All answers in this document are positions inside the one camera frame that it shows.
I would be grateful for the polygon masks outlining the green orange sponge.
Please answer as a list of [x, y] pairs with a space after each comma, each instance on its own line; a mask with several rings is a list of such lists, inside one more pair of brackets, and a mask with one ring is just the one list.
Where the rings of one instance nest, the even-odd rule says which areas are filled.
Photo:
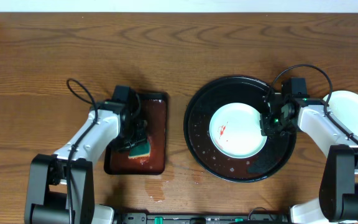
[[140, 157], [149, 157], [150, 156], [150, 143], [146, 142], [144, 144], [140, 144], [138, 146], [133, 147], [128, 155], [129, 159], [137, 159]]

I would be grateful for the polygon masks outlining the mint green plate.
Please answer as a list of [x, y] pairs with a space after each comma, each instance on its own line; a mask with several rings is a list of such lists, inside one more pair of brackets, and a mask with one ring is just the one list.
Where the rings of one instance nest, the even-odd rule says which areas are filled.
[[358, 137], [358, 94], [346, 90], [334, 91], [328, 104], [336, 119]]
[[260, 130], [260, 113], [244, 103], [220, 107], [209, 122], [209, 135], [220, 152], [235, 159], [256, 155], [267, 142]]

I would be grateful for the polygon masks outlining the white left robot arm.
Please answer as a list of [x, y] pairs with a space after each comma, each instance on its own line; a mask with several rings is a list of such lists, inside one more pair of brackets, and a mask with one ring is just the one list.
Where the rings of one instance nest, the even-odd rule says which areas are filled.
[[31, 164], [25, 223], [113, 223], [114, 209], [94, 201], [93, 168], [111, 143], [131, 150], [146, 141], [141, 101], [93, 103], [80, 130], [51, 155]]

